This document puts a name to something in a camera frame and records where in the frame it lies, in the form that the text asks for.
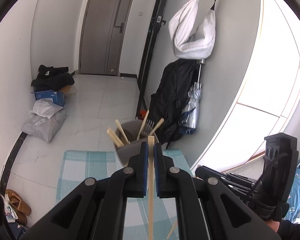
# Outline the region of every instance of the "sticker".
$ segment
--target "sticker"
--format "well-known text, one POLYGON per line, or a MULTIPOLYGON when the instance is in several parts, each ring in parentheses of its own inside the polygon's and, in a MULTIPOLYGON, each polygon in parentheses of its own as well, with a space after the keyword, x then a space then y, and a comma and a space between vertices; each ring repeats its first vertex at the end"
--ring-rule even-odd
POLYGON ((52 102, 53 103, 53 98, 45 98, 44 101, 52 102))
POLYGON ((44 118, 42 118, 40 121, 36 122, 34 125, 38 126, 39 124, 42 124, 43 122, 45 122, 46 120, 44 118))

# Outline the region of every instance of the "brown shoe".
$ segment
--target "brown shoe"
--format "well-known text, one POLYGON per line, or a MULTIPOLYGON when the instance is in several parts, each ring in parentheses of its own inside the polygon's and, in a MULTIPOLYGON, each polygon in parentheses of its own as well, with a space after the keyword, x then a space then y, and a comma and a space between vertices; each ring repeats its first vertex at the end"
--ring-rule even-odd
POLYGON ((16 222, 18 222, 19 224, 23 225, 23 226, 26 226, 27 225, 27 217, 22 214, 21 212, 19 212, 18 210, 15 210, 17 216, 18 216, 18 219, 16 219, 16 222))
POLYGON ((18 195, 18 193, 16 193, 12 189, 7 189, 6 194, 8 194, 10 205, 16 211, 19 211, 27 216, 31 214, 31 208, 26 202, 22 200, 22 198, 18 195))

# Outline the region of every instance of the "gray bucket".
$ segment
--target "gray bucket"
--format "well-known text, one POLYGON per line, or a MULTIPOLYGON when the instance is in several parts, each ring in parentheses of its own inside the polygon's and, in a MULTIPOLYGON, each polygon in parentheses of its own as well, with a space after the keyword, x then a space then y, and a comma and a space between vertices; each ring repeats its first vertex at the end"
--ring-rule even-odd
MULTIPOLYGON (((134 121, 121 124, 124 133, 126 134, 128 140, 130 141, 130 144, 127 144, 122 147, 117 147, 114 144, 115 152, 122 166, 127 166, 130 158, 140 153, 141 143, 148 141, 148 137, 144 137, 136 141, 141 124, 142 124, 141 120, 134 120, 134 121)), ((123 142, 125 142, 121 132, 118 129, 116 129, 114 132, 123 142)), ((154 133, 154 142, 155 143, 159 142, 155 133, 154 133)))

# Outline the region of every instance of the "black door frame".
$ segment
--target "black door frame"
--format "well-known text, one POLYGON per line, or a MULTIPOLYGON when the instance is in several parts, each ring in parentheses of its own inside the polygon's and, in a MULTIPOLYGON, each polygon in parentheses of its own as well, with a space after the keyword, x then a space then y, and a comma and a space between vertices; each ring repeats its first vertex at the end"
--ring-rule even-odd
POLYGON ((139 112, 141 109, 141 104, 144 104, 144 107, 146 107, 145 99, 144 99, 144 94, 146 91, 146 84, 148 80, 148 75, 149 75, 149 69, 150 69, 150 64, 151 64, 151 59, 154 51, 154 46, 155 42, 157 40, 157 35, 160 31, 161 24, 166 24, 166 21, 163 20, 163 12, 164 12, 164 7, 166 5, 167 0, 156 0, 154 4, 154 9, 152 12, 150 24, 149 24, 149 29, 148 29, 148 34, 146 38, 146 43, 145 47, 143 50, 142 54, 142 59, 141 59, 141 64, 140 64, 140 69, 139 69, 139 75, 138 75, 138 87, 139 87, 139 100, 138 100, 138 106, 137 106, 137 111, 136 111, 136 116, 139 116, 139 112))

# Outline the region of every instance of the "tiled floor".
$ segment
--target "tiled floor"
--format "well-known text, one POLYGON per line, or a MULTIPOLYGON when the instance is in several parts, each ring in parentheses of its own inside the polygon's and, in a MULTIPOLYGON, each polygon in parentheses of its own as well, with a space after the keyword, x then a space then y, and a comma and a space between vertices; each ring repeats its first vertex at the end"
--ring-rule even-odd
POLYGON ((13 164, 7 188, 30 205, 28 226, 54 205, 64 151, 113 151, 106 129, 115 119, 133 120, 139 90, 135 78, 74 76, 77 93, 66 98, 64 123, 50 143, 27 136, 13 164))

